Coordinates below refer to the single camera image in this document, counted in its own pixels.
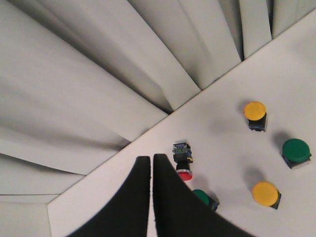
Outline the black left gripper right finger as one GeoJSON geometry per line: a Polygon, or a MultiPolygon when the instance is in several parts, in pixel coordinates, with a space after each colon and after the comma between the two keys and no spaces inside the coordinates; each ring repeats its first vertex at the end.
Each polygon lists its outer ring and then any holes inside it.
{"type": "Polygon", "coordinates": [[[159,237],[249,237],[205,205],[176,173],[167,155],[153,159],[153,203],[159,237]]]}

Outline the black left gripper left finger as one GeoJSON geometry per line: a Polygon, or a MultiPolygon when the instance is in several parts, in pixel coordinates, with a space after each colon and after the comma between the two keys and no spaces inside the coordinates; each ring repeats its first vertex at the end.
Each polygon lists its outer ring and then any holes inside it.
{"type": "Polygon", "coordinates": [[[150,158],[140,156],[110,201],[70,237],[145,237],[150,204],[150,158]]]}

